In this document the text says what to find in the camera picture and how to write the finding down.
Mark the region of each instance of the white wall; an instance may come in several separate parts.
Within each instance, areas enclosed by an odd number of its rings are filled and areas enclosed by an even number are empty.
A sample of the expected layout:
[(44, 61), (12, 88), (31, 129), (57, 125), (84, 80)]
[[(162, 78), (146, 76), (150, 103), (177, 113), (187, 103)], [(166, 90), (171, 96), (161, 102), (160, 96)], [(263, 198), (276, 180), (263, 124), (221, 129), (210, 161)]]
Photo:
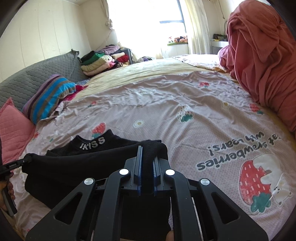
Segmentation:
[(210, 38), (213, 38), (214, 34), (219, 34), (221, 32), (216, 5), (215, 5), (215, 2), (213, 1), (209, 2), (209, 0), (202, 0), (202, 3), (204, 5), (205, 13), (207, 15)]
[(80, 56), (90, 51), (80, 6), (63, 0), (29, 0), (0, 38), (0, 82), (71, 48)]
[[(219, 26), (220, 26), (219, 34), (223, 34), (225, 21), (227, 21), (229, 15), (244, 0), (220, 0), (220, 4), (221, 4), (221, 8), (222, 8), (222, 12), (224, 14), (225, 20), (222, 18), (222, 13), (221, 13), (219, 1), (218, 0), (212, 0), (212, 1), (215, 4), (215, 8), (216, 8), (216, 11), (217, 11), (216, 14), (217, 14), (217, 17), (219, 19)], [(258, 0), (258, 1), (269, 4), (266, 0)]]
[(89, 0), (80, 7), (91, 49), (96, 50), (106, 45), (117, 44), (115, 31), (106, 26), (107, 17), (102, 2), (100, 0)]

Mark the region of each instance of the metal screw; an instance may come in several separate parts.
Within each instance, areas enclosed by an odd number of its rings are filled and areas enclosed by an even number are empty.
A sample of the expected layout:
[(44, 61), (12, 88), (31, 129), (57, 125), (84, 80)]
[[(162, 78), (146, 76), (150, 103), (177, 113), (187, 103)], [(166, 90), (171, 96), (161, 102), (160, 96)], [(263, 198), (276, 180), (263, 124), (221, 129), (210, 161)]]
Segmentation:
[(92, 178), (87, 178), (87, 179), (84, 180), (84, 184), (85, 184), (85, 185), (91, 185), (91, 184), (93, 184), (93, 182), (94, 182), (94, 181), (93, 181)]
[(172, 176), (172, 175), (175, 174), (175, 171), (172, 170), (172, 169), (167, 169), (167, 170), (165, 171), (165, 173), (166, 173), (166, 175)]
[(119, 174), (126, 175), (126, 174), (128, 174), (128, 172), (129, 172), (129, 170), (124, 168), (119, 171)]
[(207, 186), (210, 184), (210, 181), (208, 179), (204, 178), (204, 179), (200, 180), (200, 183), (203, 184), (204, 186)]

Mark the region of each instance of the cable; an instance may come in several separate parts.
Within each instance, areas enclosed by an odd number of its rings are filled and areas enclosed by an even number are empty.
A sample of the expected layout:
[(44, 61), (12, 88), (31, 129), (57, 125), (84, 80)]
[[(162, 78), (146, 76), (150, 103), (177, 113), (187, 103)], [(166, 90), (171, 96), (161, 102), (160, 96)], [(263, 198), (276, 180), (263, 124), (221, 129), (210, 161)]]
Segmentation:
[(226, 28), (225, 28), (225, 24), (227, 23), (227, 21), (225, 21), (225, 23), (224, 23), (224, 35), (225, 35), (225, 31), (226, 31)]
[(221, 13), (222, 13), (222, 18), (225, 20), (224, 14), (223, 14), (223, 12), (222, 12), (222, 7), (221, 7), (220, 0), (218, 0), (218, 2), (219, 2), (219, 5), (220, 5), (220, 10), (221, 10)]

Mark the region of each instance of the black gripper frame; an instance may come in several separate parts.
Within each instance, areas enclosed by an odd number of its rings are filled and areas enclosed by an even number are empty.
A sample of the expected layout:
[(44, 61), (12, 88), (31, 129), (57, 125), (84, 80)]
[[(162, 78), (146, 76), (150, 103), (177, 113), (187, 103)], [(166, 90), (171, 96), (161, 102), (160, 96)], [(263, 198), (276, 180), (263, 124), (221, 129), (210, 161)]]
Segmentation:
[[(123, 169), (103, 180), (80, 183), (29, 231), (26, 241), (89, 241), (92, 236), (93, 241), (119, 241), (123, 198), (143, 196), (142, 169), (139, 146)], [(210, 180), (187, 179), (158, 157), (151, 175), (155, 198), (171, 198), (175, 241), (268, 241), (265, 231)], [(73, 200), (73, 219), (63, 221)]]

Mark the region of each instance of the clothing pile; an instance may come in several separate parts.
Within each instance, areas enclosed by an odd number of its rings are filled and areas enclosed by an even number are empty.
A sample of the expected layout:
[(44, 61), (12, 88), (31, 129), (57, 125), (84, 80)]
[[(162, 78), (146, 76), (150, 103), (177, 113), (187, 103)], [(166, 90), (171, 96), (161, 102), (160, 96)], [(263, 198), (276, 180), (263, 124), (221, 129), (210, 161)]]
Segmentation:
[(281, 16), (267, 4), (243, 1), (229, 16), (227, 36), (220, 64), (295, 132), (296, 41)]
[(149, 57), (149, 56), (144, 56), (142, 58), (139, 58), (136, 63), (140, 63), (140, 62), (146, 62), (146, 61), (150, 61), (150, 60), (155, 60), (156, 58), (154, 57)]
[(188, 43), (188, 37), (187, 37), (187, 35), (186, 36), (176, 37), (174, 39), (172, 37), (169, 37), (169, 42), (172, 42), (172, 43)]
[(91, 51), (81, 58), (83, 73), (95, 76), (108, 70), (128, 65), (129, 56), (117, 45), (109, 45), (99, 51)]

